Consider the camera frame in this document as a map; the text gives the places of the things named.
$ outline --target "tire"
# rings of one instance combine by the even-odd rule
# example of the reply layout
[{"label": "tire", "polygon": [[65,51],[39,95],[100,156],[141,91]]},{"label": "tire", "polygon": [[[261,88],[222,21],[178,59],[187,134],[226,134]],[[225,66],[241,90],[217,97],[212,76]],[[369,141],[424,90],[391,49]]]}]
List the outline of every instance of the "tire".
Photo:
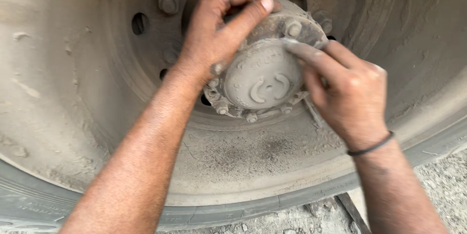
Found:
[{"label": "tire", "polygon": [[[0,58],[2,229],[58,230],[80,192],[104,165],[143,108],[142,99],[160,83],[161,68],[152,65],[154,62],[146,59],[128,62],[120,55],[147,58],[144,55],[152,52],[141,43],[148,44],[151,39],[145,37],[151,37],[152,32],[181,28],[180,20],[171,25],[169,18],[157,17],[167,24],[167,28],[158,28],[152,12],[157,7],[152,7],[151,2],[141,7],[130,2],[125,7],[127,13],[120,16],[108,13],[113,1],[0,2],[0,12],[5,15],[0,18],[0,32],[6,33],[0,39],[4,53]],[[463,147],[467,140],[464,60],[467,35],[462,26],[467,1],[377,0],[368,6],[371,9],[367,3],[354,1],[351,8],[355,7],[357,12],[350,9],[352,16],[345,23],[333,18],[336,25],[333,28],[345,26],[333,36],[362,58],[388,71],[386,119],[407,158],[418,165]],[[148,16],[150,26],[146,35],[133,36],[125,31],[131,32],[129,22],[139,9]],[[119,24],[128,27],[123,31],[117,27]],[[122,36],[132,49],[125,50],[122,47],[126,44],[99,35],[103,28]],[[173,37],[169,42],[177,50],[181,34],[169,30],[167,36]],[[155,56],[164,57],[161,52],[155,52]],[[318,132],[307,132],[313,121],[303,113],[304,109],[299,108],[289,119],[267,120],[262,127],[245,127],[240,121],[208,118],[209,109],[198,111],[189,123],[174,177],[200,178],[204,185],[207,181],[208,186],[217,186],[223,184],[221,178],[208,172],[223,171],[225,164],[232,165],[239,177],[254,181],[251,175],[264,177],[267,169],[273,174],[296,163],[312,162],[300,159],[304,155],[298,151],[299,146],[314,142],[318,136]],[[282,171],[282,175],[293,174],[296,177],[293,181],[275,184],[277,177],[270,177],[257,183],[268,186],[264,190],[258,187],[246,191],[239,187],[238,193],[214,195],[207,189],[187,195],[177,191],[190,188],[184,182],[193,179],[173,180],[168,197],[170,206],[164,208],[158,229],[225,225],[357,187],[358,177],[350,158],[343,155],[341,143],[326,129],[320,133],[329,135],[325,140],[332,142],[332,147],[313,148],[312,166]],[[262,139],[270,137],[270,141],[251,141],[264,133],[267,136]],[[207,149],[218,152],[214,156]],[[260,158],[250,159],[248,150],[259,152]],[[253,161],[258,161],[260,171],[248,167]],[[195,168],[192,175],[188,173],[193,168],[190,165]],[[203,202],[212,204],[199,206]]]}]

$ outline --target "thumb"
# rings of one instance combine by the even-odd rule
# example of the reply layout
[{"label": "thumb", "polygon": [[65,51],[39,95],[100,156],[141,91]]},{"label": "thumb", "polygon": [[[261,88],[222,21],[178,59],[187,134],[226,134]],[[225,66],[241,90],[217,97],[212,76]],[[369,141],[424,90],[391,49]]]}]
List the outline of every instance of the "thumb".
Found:
[{"label": "thumb", "polygon": [[274,0],[258,0],[245,6],[245,8],[235,16],[222,29],[223,34],[232,43],[241,42],[248,36],[253,28],[274,9]]}]

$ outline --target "dusty rim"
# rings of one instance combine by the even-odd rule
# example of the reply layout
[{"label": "dusty rim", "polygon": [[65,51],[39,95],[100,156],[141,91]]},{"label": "dusty rim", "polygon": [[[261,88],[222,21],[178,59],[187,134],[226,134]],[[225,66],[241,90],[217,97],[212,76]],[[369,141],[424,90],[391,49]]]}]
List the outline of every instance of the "dusty rim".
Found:
[{"label": "dusty rim", "polygon": [[[1,158],[83,192],[181,48],[186,0],[172,16],[156,0],[3,1],[1,31],[10,35],[2,39]],[[327,10],[330,35],[388,70],[387,120],[404,147],[422,141],[441,120],[455,122],[446,116],[465,102],[464,50],[447,52],[447,45],[462,47],[465,39],[446,39],[449,31],[459,32],[447,20],[424,28],[448,4],[306,0],[306,8]],[[247,125],[200,100],[166,205],[230,204],[317,185],[353,171],[343,153],[339,138],[329,128],[316,129],[303,107]]]}]

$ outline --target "rim hole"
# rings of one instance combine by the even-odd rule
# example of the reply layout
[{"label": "rim hole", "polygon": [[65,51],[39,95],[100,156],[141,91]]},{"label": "rim hole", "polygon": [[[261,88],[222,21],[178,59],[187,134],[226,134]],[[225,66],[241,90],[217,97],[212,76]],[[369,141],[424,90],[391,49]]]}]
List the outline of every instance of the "rim hole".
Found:
[{"label": "rim hole", "polygon": [[201,96],[201,102],[205,106],[211,106],[211,103],[209,102],[209,100],[207,100],[207,98],[206,98],[206,96],[204,94],[202,94],[202,96]]},{"label": "rim hole", "polygon": [[163,80],[163,79],[164,79],[164,76],[167,74],[168,71],[169,71],[169,70],[168,70],[167,68],[166,68],[166,69],[162,69],[161,72],[159,73],[159,78],[160,78],[161,80]]},{"label": "rim hole", "polygon": [[131,29],[133,34],[141,35],[149,27],[149,18],[144,13],[137,13],[131,20]]}]

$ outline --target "forearm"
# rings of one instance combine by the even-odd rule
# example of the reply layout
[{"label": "forearm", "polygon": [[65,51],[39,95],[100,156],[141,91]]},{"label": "forearm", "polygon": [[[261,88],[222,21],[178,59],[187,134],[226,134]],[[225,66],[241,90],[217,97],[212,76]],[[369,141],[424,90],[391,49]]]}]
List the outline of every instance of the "forearm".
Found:
[{"label": "forearm", "polygon": [[395,139],[354,161],[373,233],[447,233]]},{"label": "forearm", "polygon": [[155,231],[180,139],[202,87],[174,68],[78,202],[63,233]]}]

